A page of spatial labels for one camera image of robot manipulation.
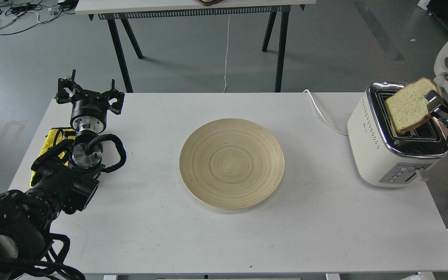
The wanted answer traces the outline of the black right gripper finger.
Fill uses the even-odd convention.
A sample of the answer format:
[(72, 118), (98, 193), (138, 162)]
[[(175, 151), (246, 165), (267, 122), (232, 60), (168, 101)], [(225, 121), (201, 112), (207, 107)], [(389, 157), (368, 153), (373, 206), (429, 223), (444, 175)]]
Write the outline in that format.
[(428, 101), (429, 114), (440, 120), (448, 128), (448, 101), (443, 99), (436, 91), (431, 90), (425, 94), (424, 98)]

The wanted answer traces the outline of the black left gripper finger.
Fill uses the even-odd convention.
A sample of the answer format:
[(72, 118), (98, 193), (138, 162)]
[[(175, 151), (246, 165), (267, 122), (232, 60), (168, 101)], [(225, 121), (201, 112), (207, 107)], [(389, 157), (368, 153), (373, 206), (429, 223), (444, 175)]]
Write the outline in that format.
[(75, 75), (76, 70), (73, 70), (70, 76), (58, 79), (57, 94), (55, 95), (55, 101), (58, 104), (74, 103), (76, 101), (78, 84), (75, 82)]
[(120, 115), (123, 109), (125, 93), (116, 89), (115, 80), (111, 80), (110, 89), (105, 91), (106, 108), (116, 115)]

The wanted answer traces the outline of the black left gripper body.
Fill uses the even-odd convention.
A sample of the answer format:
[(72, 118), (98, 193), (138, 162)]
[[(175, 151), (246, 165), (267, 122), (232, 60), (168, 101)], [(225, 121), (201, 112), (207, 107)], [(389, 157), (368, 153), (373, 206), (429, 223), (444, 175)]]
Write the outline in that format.
[(77, 91), (75, 97), (76, 101), (72, 103), (71, 126), (86, 117), (92, 117), (103, 126), (106, 125), (108, 110), (106, 108), (105, 92)]

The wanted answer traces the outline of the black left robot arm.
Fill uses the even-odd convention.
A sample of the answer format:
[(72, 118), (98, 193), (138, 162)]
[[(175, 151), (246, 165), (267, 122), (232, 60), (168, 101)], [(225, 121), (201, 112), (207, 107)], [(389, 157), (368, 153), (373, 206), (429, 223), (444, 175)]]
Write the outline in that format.
[(34, 175), (25, 192), (0, 193), (0, 280), (23, 274), (58, 280), (83, 280), (85, 275), (64, 264), (70, 250), (65, 234), (51, 232), (61, 213), (84, 210), (100, 184), (102, 173), (120, 169), (127, 159), (117, 135), (104, 134), (107, 112), (121, 113), (124, 93), (111, 82), (110, 90), (95, 92), (75, 82), (75, 72), (58, 80), (57, 103), (71, 103), (70, 128), (32, 163)]

